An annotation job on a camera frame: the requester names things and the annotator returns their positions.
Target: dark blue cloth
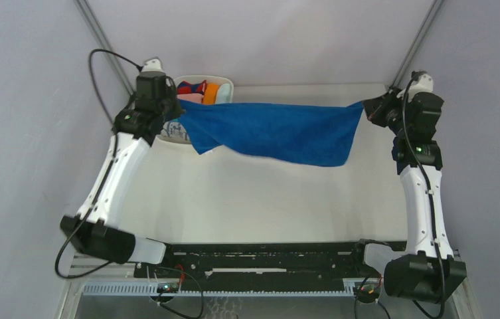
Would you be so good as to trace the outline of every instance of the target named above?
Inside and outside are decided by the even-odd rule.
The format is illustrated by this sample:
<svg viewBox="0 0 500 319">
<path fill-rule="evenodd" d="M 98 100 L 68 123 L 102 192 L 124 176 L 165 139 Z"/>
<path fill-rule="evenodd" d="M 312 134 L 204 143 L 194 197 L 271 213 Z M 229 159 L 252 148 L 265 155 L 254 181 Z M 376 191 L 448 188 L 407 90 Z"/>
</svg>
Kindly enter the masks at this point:
<svg viewBox="0 0 500 319">
<path fill-rule="evenodd" d="M 180 103 L 186 112 L 179 122 L 199 154 L 225 145 L 246 155 L 327 167 L 347 160 L 363 111 L 361 102 L 346 108 Z"/>
</svg>

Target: orange cloth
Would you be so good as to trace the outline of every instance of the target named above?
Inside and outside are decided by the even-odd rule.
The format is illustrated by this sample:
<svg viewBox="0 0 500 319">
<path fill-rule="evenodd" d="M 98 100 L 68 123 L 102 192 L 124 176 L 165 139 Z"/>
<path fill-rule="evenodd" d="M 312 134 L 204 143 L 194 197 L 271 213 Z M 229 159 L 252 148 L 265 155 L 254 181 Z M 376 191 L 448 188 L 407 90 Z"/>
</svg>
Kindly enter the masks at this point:
<svg viewBox="0 0 500 319">
<path fill-rule="evenodd" d="M 215 83 L 207 83 L 207 89 L 205 89 L 205 95 L 203 96 L 203 104 L 214 104 L 216 100 L 216 93 L 218 92 L 220 86 Z"/>
</svg>

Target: laundry basket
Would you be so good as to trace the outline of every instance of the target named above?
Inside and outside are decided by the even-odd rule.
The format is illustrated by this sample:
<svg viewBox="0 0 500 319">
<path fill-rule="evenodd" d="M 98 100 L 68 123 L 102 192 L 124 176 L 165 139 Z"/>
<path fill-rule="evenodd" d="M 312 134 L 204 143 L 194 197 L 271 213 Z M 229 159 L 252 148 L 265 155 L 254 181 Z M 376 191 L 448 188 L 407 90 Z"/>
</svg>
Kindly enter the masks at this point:
<svg viewBox="0 0 500 319">
<path fill-rule="evenodd" d="M 221 76 L 213 76 L 213 75 L 182 75 L 173 79 L 175 85 L 179 85 L 179 83 L 182 83 L 183 81 L 194 84 L 194 83 L 201 83 L 204 80 L 206 80 L 207 83 L 215 83 L 218 85 L 226 83 L 230 84 L 231 89 L 230 89 L 230 94 L 228 95 L 227 98 L 227 102 L 229 103 L 232 102 L 232 95 L 234 93 L 234 84 L 232 83 L 231 80 L 227 78 L 223 78 Z M 158 138 L 160 138 L 160 140 L 173 143 L 182 143 L 182 144 L 191 143 L 191 140 L 189 139 L 189 134 L 185 130 L 185 127 L 183 127 L 183 125 L 181 125 L 181 123 L 179 123 L 176 120 L 164 123 L 162 131 L 160 135 L 158 135 Z"/>
</svg>

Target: pink cloth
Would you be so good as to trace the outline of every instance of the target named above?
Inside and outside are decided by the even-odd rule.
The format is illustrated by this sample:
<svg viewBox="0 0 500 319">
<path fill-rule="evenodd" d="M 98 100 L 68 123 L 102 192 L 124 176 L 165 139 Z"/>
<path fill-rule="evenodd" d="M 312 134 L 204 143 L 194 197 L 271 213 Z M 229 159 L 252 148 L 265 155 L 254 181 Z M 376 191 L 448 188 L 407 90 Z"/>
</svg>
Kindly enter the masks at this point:
<svg viewBox="0 0 500 319">
<path fill-rule="evenodd" d="M 201 104 L 203 102 L 203 95 L 201 93 L 178 94 L 177 98 L 189 102 Z"/>
</svg>

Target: white table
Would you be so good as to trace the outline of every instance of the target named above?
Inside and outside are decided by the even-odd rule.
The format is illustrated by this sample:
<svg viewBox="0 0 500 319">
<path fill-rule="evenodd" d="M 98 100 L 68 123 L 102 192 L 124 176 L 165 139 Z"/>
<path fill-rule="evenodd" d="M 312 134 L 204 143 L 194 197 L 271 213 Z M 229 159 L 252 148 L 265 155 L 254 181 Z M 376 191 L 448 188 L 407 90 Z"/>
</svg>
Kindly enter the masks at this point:
<svg viewBox="0 0 500 319">
<path fill-rule="evenodd" d="M 382 84 L 236 87 L 235 102 L 346 106 Z M 124 203 L 121 228 L 168 243 L 406 240 L 393 134 L 361 116 L 347 163 L 313 167 L 238 154 L 198 155 L 156 139 Z"/>
</svg>

